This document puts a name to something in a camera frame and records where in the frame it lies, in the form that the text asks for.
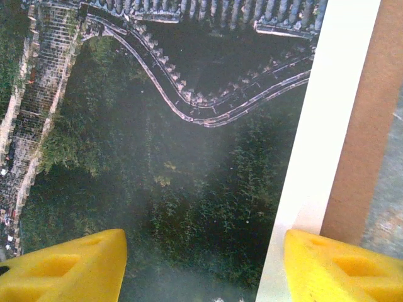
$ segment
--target yellow foam piece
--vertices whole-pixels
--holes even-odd
[[[0,301],[118,301],[127,262],[123,230],[114,229],[0,262]]]
[[[403,301],[403,260],[300,230],[284,248],[294,302]]]

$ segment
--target white board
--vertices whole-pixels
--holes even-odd
[[[256,302],[291,301],[283,241],[319,234],[380,0],[329,0]]]

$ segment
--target great wall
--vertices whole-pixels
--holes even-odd
[[[12,217],[8,245],[11,256],[21,254],[20,214],[35,181],[41,144],[52,129],[52,117],[60,108],[67,80],[80,51],[92,36],[113,36],[141,64],[163,100],[180,118],[205,127],[230,123],[285,91],[306,84],[314,58],[327,1],[240,0],[101,0],[32,1],[28,6],[30,34],[25,39],[19,77],[0,128],[0,164],[14,143],[12,169],[0,176],[0,205]],[[231,82],[218,95],[204,96],[186,88],[175,65],[169,63],[158,41],[152,39],[144,20],[180,23],[183,18],[210,20],[212,30],[252,26],[259,33],[288,35],[311,41],[297,46],[281,60],[271,59]],[[35,80],[29,84],[32,71]]]

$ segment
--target brick wall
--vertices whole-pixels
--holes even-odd
[[[14,119],[0,133],[0,137],[8,137],[3,151],[0,150],[3,162],[11,141],[16,148],[13,168],[0,178],[0,205],[15,210],[9,234],[14,237],[11,245],[17,255],[21,252],[18,222],[38,171],[40,146],[52,128],[52,117],[64,96],[81,44],[76,8],[71,4],[36,4],[30,7],[28,16],[28,57],[25,55],[25,65],[21,65],[24,84],[11,97],[15,99],[10,108]],[[29,84],[32,69],[36,71],[35,80]]]

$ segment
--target printed photograph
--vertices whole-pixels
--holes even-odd
[[[255,301],[326,6],[2,0],[0,260],[121,228],[119,301]]]

